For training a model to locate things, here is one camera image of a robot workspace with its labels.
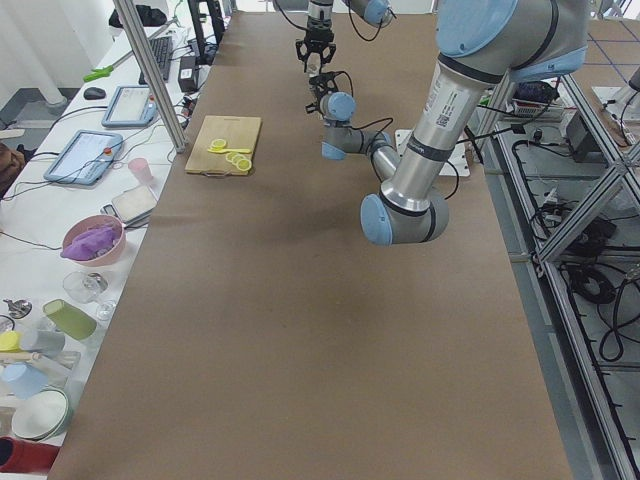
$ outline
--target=tablet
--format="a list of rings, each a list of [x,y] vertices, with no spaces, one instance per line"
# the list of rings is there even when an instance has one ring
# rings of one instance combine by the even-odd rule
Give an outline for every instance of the tablet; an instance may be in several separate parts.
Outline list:
[[[102,118],[106,128],[146,127],[156,114],[157,106],[146,85],[118,87]]]
[[[120,151],[122,135],[79,130],[44,173],[55,183],[93,185]]]

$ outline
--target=blue cup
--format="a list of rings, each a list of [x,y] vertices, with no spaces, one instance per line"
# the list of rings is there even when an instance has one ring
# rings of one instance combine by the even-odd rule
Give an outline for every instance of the blue cup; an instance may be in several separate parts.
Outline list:
[[[49,383],[47,375],[28,363],[7,365],[2,371],[2,380],[18,398],[29,398],[40,392]]]

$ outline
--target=clear glass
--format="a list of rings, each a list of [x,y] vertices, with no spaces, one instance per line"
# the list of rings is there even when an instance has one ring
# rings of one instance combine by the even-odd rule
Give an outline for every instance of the clear glass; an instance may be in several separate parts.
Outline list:
[[[103,300],[101,295],[108,288],[107,279],[99,273],[72,272],[67,275],[62,286],[67,294],[78,303],[96,302],[96,318],[109,321],[116,309],[115,300]]]

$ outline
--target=computer mouse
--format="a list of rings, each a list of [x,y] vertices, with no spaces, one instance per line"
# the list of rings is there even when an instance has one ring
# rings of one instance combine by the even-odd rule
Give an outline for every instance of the computer mouse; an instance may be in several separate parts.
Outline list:
[[[85,100],[100,100],[107,96],[107,92],[98,87],[89,87],[84,91]]]

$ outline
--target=cutting board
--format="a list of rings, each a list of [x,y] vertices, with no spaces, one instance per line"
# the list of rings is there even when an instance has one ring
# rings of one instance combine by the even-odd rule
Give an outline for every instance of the cutting board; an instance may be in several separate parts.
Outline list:
[[[229,163],[224,153],[211,153],[207,149],[216,138],[227,141],[227,148],[249,148],[255,152],[262,119],[260,117],[223,117],[207,115],[196,138],[185,171],[218,175],[247,175]],[[253,161],[253,153],[244,154]]]

